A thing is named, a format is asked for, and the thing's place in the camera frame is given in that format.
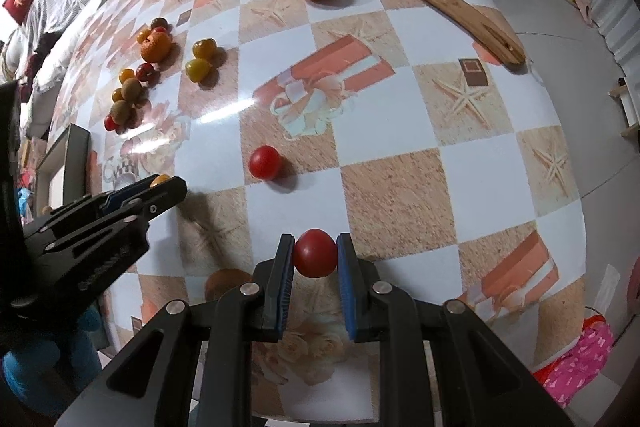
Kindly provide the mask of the red tomato table edge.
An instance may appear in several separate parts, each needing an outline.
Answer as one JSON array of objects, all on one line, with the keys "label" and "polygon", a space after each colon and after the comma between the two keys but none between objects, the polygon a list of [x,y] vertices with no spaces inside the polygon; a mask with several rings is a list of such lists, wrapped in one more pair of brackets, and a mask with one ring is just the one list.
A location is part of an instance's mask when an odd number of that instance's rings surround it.
[{"label": "red tomato table edge", "polygon": [[306,231],[294,245],[294,267],[308,279],[330,275],[337,267],[337,256],[334,239],[320,229]]}]

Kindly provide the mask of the shallow white cardboard box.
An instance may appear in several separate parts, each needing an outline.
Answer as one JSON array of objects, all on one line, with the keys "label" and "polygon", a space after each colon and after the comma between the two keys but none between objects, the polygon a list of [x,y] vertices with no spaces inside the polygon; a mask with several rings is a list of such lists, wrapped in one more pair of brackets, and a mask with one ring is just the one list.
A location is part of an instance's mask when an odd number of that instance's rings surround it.
[{"label": "shallow white cardboard box", "polygon": [[90,133],[70,124],[49,148],[36,171],[37,216],[85,196],[89,145]]}]

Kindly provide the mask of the red cherry tomato front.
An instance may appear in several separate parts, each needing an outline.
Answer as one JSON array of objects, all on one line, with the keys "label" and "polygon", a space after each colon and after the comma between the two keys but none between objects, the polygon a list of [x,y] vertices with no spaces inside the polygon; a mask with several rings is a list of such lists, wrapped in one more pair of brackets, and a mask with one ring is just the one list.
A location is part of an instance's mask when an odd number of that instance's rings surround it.
[{"label": "red cherry tomato front", "polygon": [[109,132],[117,132],[119,129],[119,125],[116,121],[114,121],[111,115],[107,115],[104,119],[105,129]]}]

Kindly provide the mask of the pink patterned bag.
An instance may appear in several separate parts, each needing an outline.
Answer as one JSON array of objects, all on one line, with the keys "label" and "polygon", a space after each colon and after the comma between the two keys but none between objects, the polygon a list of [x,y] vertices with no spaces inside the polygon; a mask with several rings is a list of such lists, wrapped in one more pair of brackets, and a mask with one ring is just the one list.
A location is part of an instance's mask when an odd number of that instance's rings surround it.
[{"label": "pink patterned bag", "polygon": [[611,326],[602,314],[582,323],[573,348],[533,375],[553,400],[565,409],[578,391],[590,384],[605,367],[614,343]]}]

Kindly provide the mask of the brown longan by tomato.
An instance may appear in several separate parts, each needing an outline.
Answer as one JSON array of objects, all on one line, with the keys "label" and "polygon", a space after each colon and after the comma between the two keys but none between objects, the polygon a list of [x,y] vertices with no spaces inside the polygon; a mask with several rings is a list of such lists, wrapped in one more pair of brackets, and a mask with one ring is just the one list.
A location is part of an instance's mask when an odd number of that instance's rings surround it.
[{"label": "brown longan by tomato", "polygon": [[132,106],[126,100],[114,102],[110,109],[110,116],[117,127],[122,127],[128,121]]}]

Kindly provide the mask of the yellow cherry tomato cluster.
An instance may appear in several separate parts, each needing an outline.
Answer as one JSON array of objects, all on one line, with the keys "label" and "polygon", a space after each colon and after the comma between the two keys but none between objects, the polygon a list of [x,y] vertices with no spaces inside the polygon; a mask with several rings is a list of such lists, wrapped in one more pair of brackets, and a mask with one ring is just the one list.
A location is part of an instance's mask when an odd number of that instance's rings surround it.
[{"label": "yellow cherry tomato cluster", "polygon": [[122,101],[122,90],[117,88],[112,92],[112,101],[113,102]]}]

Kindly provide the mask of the brown longan in cluster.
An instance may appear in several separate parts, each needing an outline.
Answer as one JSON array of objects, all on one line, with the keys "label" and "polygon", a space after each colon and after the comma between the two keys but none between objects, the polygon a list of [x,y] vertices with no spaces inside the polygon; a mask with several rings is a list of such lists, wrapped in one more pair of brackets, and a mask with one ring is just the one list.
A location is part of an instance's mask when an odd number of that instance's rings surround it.
[{"label": "brown longan in cluster", "polygon": [[137,78],[126,79],[120,86],[122,99],[129,104],[136,104],[142,93],[142,84]]}]

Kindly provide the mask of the red cherry tomato cluster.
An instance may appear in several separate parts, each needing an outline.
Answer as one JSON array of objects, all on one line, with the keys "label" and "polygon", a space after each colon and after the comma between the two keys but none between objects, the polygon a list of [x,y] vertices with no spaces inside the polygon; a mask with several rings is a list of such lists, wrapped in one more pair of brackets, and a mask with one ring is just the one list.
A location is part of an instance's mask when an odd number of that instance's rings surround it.
[{"label": "red cherry tomato cluster", "polygon": [[140,82],[150,82],[156,76],[156,69],[151,63],[143,62],[136,69],[136,77]]}]

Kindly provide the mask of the yellow cherry tomato upper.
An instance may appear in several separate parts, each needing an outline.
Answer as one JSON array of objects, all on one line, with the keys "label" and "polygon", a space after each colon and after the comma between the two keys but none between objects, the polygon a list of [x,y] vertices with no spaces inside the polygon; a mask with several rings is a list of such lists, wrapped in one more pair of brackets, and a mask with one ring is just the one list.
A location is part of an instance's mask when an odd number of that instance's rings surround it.
[{"label": "yellow cherry tomato upper", "polygon": [[120,83],[124,83],[126,80],[136,77],[136,73],[131,68],[122,69],[118,74],[118,80]]}]

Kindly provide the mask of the large orange mandarin centre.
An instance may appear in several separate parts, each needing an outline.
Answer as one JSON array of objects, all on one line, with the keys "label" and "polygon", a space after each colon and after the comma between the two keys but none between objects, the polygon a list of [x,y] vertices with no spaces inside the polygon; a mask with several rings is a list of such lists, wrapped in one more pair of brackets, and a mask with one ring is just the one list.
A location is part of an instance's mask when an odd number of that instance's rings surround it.
[{"label": "large orange mandarin centre", "polygon": [[140,55],[143,61],[160,63],[168,57],[172,48],[172,39],[169,34],[152,32],[145,42],[140,44]]}]

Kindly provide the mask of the dark brown cherry tomato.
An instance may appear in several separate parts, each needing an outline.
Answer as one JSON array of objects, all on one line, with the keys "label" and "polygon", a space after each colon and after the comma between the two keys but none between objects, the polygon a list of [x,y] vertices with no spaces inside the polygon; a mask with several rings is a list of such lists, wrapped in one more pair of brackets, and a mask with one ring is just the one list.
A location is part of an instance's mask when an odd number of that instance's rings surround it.
[{"label": "dark brown cherry tomato", "polygon": [[152,29],[155,29],[155,28],[167,28],[167,27],[168,27],[167,20],[165,20],[163,17],[154,18],[154,20],[152,20],[152,22],[151,22],[151,28]]}]

